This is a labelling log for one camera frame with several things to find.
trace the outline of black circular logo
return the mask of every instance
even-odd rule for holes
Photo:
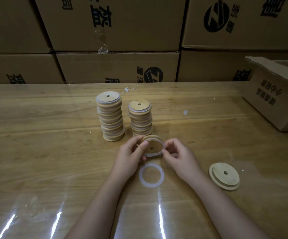
[[[208,32],[217,32],[227,23],[229,18],[229,7],[222,0],[218,0],[207,10],[204,16],[204,27]]]
[[[162,82],[163,71],[158,67],[150,67],[144,72],[144,81],[146,83]]]

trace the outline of wall of cardboard boxes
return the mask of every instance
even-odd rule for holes
[[[0,84],[249,80],[245,56],[288,60],[288,0],[0,0]]]

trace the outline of wooden tabletop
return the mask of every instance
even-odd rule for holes
[[[288,238],[288,133],[242,98],[244,84],[0,85],[0,239],[65,236],[131,137],[127,105],[134,99],[150,101],[154,134],[182,140],[205,172],[215,162],[232,165],[240,187],[227,194],[270,235]],[[127,129],[113,143],[103,139],[96,112],[95,97],[107,90],[121,94]],[[136,172],[111,238],[220,238],[197,195],[163,158],[148,162],[162,167],[165,180],[147,188]],[[149,167],[143,177],[155,183],[160,173]]]

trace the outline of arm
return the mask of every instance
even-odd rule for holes
[[[164,159],[201,198],[210,218],[223,239],[269,239],[250,217],[200,168],[194,153],[178,139],[165,143]]]
[[[131,138],[118,151],[107,179],[101,185],[82,215],[70,229],[65,239],[107,239],[110,236],[118,197],[126,181],[135,173],[148,142],[138,147],[144,136]]]

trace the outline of hand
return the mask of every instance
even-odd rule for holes
[[[145,149],[148,148],[149,142],[145,141],[139,146],[136,146],[143,137],[144,136],[136,136],[128,140],[120,147],[114,160],[111,174],[122,179],[125,183],[135,173],[140,159],[146,160],[143,154]]]
[[[178,176],[190,184],[196,177],[205,176],[191,149],[177,138],[165,142],[162,150],[164,159],[173,167]]]

